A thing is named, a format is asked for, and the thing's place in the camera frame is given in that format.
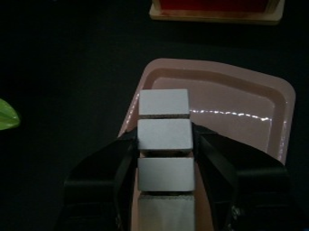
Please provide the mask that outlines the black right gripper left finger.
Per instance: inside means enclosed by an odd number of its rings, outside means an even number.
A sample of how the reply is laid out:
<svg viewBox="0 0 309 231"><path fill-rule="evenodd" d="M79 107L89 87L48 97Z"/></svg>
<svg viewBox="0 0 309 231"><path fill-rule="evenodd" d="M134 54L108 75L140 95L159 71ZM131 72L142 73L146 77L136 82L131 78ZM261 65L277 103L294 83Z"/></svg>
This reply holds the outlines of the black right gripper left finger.
<svg viewBox="0 0 309 231"><path fill-rule="evenodd" d="M55 231L131 231L138 131L87 156L64 181Z"/></svg>

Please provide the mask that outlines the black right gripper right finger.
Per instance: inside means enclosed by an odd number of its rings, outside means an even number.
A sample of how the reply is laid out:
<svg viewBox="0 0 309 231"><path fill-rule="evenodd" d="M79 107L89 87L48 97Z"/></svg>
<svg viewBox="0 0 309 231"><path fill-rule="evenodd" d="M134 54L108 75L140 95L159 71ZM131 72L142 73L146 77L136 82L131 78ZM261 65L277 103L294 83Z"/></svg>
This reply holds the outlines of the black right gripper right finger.
<svg viewBox="0 0 309 231"><path fill-rule="evenodd" d="M285 165L200 125L192 143L214 231L309 231Z"/></svg>

